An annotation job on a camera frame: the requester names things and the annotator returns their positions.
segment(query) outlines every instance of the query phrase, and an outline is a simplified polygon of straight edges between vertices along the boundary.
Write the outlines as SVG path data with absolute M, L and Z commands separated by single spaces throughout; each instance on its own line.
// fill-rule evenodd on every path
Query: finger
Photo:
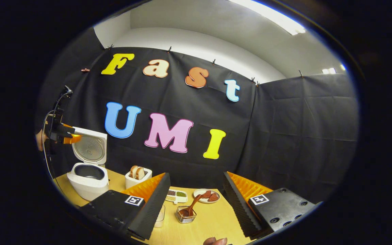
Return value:
M 215 241 L 216 241 L 216 238 L 211 237 L 211 238 L 208 238 L 207 240 L 205 240 L 205 242 L 203 242 L 203 245 L 212 245 Z
M 42 151 L 42 130 L 36 134 L 36 142 L 39 151 Z
M 224 239 L 219 239 L 219 240 L 215 241 L 212 245 L 226 245 L 227 242 L 228 242 L 228 239 L 224 238 Z

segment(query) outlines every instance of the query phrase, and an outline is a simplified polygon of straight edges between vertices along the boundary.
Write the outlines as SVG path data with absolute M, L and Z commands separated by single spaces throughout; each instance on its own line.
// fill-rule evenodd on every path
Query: wooden spoon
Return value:
M 196 204 L 196 202 L 202 197 L 201 194 L 197 195 L 196 198 L 193 200 L 193 203 L 188 207 L 184 208 L 179 211 L 179 213 L 184 216 L 184 217 L 191 217 L 193 216 L 193 206 Z

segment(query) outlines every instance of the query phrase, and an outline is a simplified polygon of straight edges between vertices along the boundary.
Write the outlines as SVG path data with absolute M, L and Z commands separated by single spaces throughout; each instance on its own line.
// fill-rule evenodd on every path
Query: wooden table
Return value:
M 114 191 L 125 190 L 125 176 L 111 170 L 107 170 L 109 176 L 109 186 Z M 84 206 L 89 201 L 81 198 L 67 179 L 66 174 L 56 178 L 62 192 L 67 199 L 75 205 Z M 243 245 L 251 242 L 249 238 L 244 237 L 238 220 L 234 214 L 231 205 L 221 195 L 220 200 L 216 203 L 198 202 L 194 206 L 197 213 L 195 220 L 189 224 L 181 224 L 175 217 L 178 206 L 188 206 L 193 202 L 192 188 L 180 188 L 171 186 L 170 189 L 185 191 L 188 196 L 186 203 L 164 201 L 165 217 L 162 227 L 154 227 L 149 240 L 135 240 L 146 244 L 155 245 L 202 245 L 205 239 L 216 237 L 216 239 L 227 238 L 227 244 Z

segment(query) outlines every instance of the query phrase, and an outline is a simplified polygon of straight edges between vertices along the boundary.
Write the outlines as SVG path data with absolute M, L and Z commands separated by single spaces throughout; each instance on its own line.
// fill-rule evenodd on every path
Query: small glass cup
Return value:
M 191 223 L 196 218 L 197 213 L 195 212 L 194 209 L 193 209 L 193 216 L 185 217 L 181 215 L 179 211 L 188 207 L 189 206 L 180 206 L 176 209 L 175 217 L 178 219 L 179 223 L 181 224 Z
M 163 206 L 160 210 L 160 213 L 158 214 L 157 221 L 154 224 L 154 227 L 162 227 L 163 226 L 165 211 L 166 211 L 166 207 L 163 204 Z

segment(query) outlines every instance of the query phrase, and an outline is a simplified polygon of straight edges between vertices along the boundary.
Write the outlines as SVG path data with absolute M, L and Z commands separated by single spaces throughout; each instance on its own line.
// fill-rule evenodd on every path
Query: plate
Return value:
M 210 189 L 197 189 L 196 191 L 193 192 L 193 197 L 196 197 L 199 194 L 202 195 L 202 194 L 204 194 L 207 191 L 211 191 L 212 194 L 216 193 L 217 196 L 219 197 L 219 199 L 217 199 L 215 201 L 208 201 L 208 198 L 201 198 L 201 199 L 199 199 L 200 202 L 203 202 L 203 203 L 215 203 L 215 202 L 217 202 L 218 200 L 221 199 L 221 195 L 217 191 L 213 191 L 213 190 L 210 190 Z
M 177 191 L 177 190 L 173 190 L 173 189 L 169 189 L 169 190 L 170 190 L 170 191 L 174 191 L 174 192 L 175 192 L 175 195 L 169 195 L 169 194 L 167 194 L 167 195 L 166 195 L 166 200 L 167 200 L 167 201 L 171 201 L 171 202 L 173 202 L 174 204 L 178 204 L 179 202 L 187 202 L 187 201 L 188 201 L 187 193 L 186 193 L 185 191 Z M 185 194 L 185 197 L 177 196 L 177 195 L 176 195 L 177 192 L 183 192 L 183 193 Z

